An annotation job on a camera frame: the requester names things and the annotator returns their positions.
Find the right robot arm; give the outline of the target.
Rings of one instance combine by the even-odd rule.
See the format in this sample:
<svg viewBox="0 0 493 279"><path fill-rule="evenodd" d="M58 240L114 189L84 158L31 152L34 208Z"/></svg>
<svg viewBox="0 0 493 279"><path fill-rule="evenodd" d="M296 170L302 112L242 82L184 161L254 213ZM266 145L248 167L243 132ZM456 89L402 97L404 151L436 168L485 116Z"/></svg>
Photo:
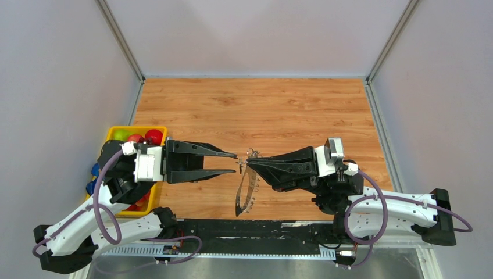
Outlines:
<svg viewBox="0 0 493 279"><path fill-rule="evenodd" d="M251 156L246 166L277 192L304 190L312 202L333 216L332 235L338 242L369 244L385 233L417 235L440 246L456 244L448 192L429 194L384 191L334 139L317 148L270 157Z"/></svg>

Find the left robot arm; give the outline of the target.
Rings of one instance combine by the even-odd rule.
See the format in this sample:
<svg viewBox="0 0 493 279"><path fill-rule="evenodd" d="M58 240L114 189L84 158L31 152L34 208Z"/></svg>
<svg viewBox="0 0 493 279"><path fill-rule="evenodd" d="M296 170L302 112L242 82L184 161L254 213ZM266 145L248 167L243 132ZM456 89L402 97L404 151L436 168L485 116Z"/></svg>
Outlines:
<svg viewBox="0 0 493 279"><path fill-rule="evenodd" d="M92 195L63 220L34 229L32 253L41 268L70 274L121 245L140 240L183 241L185 236L178 232L178 221L169 208L157 207L125 223L119 223L116 215L158 182L194 183L227 173L204 168L207 156L236 158L236 154L204 142L106 141L97 161L99 174Z"/></svg>

